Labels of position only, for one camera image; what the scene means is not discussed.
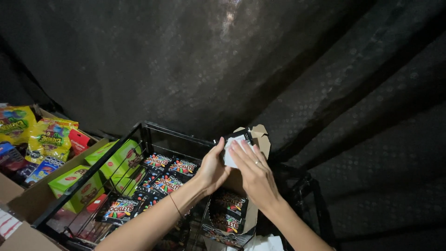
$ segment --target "forearm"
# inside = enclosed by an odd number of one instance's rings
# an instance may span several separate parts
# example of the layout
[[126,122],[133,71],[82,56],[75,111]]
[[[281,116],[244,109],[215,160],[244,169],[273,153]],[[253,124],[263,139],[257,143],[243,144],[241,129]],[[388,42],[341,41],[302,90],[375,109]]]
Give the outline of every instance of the forearm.
[[192,178],[170,196],[171,198],[165,197],[150,210],[120,226],[95,251],[142,251],[153,248],[178,222],[178,211],[181,215],[186,214],[204,197],[203,187],[198,179]]
[[271,209],[264,210],[263,213],[279,229],[294,250],[333,251],[325,241],[299,218],[283,198],[280,198]]

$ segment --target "black tarp ceiling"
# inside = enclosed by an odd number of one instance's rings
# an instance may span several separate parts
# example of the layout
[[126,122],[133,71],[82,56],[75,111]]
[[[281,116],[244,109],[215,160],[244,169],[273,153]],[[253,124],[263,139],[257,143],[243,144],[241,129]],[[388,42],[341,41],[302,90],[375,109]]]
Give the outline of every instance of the black tarp ceiling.
[[[48,102],[46,93],[84,130],[108,134],[150,120],[211,139],[262,123],[276,161],[311,168],[320,181],[338,238],[439,223],[445,8],[3,1],[2,65],[16,76],[2,76],[0,96]],[[19,83],[30,97],[18,95]]]

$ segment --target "yellow candy bag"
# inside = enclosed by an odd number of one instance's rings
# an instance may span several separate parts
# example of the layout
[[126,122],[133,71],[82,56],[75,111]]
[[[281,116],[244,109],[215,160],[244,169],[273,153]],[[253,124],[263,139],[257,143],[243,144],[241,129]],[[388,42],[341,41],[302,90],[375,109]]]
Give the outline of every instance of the yellow candy bag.
[[29,106],[12,106],[0,109],[0,142],[13,145],[27,143],[36,117]]
[[32,128],[25,159],[40,164],[46,156],[67,161],[71,142],[68,138],[71,129],[79,124],[61,118],[43,118]]

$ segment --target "hand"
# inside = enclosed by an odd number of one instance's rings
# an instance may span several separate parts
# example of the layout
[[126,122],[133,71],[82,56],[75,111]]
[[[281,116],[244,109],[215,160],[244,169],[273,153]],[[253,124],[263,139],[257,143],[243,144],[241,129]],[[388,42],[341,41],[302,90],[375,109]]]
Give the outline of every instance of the hand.
[[212,148],[204,156],[201,167],[195,176],[201,181],[205,191],[205,196],[211,195],[219,188],[229,176],[231,167],[224,166],[220,158],[220,152],[224,148],[224,139],[220,138],[218,145]]
[[242,173],[243,189],[249,199],[257,205],[260,211],[266,213],[268,210],[273,210],[272,207],[282,199],[274,182],[273,172],[257,145],[253,147],[254,151],[244,140],[241,145],[235,140],[232,141],[229,154]]

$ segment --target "green box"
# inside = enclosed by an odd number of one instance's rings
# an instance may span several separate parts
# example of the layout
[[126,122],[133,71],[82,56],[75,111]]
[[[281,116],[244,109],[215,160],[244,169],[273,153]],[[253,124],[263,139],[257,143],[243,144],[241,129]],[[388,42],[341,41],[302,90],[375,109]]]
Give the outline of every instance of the green box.
[[143,168],[135,179],[130,179],[128,177],[123,177],[121,179],[121,177],[113,176],[111,181],[113,182],[113,185],[116,186],[116,190],[118,192],[120,192],[122,195],[131,197],[133,193],[136,191],[139,182],[141,181],[141,179],[144,178],[144,176],[145,176],[145,169]]
[[[64,194],[64,192],[70,188],[76,181],[79,180],[82,175],[84,175],[90,167],[78,166],[71,169],[69,172],[57,177],[48,183],[54,195],[59,198]],[[89,179],[81,187],[79,191],[63,206],[65,209],[73,212],[79,213],[84,204],[90,204],[92,201],[97,199],[105,193],[104,188],[102,188],[102,182],[99,177],[99,173],[95,173],[93,177]]]
[[[101,147],[95,153],[87,156],[85,160],[91,166],[93,166],[116,142],[117,141],[110,142],[107,145]],[[106,179],[109,179],[112,175],[113,178],[130,177],[130,175],[132,175],[132,173],[138,168],[139,165],[137,165],[136,167],[132,167],[131,169],[130,166],[136,159],[138,159],[138,156],[140,154],[141,148],[139,147],[139,145],[135,141],[129,139],[125,144],[122,145],[122,147],[118,151],[116,151],[116,153],[112,157],[107,160],[107,162],[103,166],[101,166],[100,170],[104,174]]]

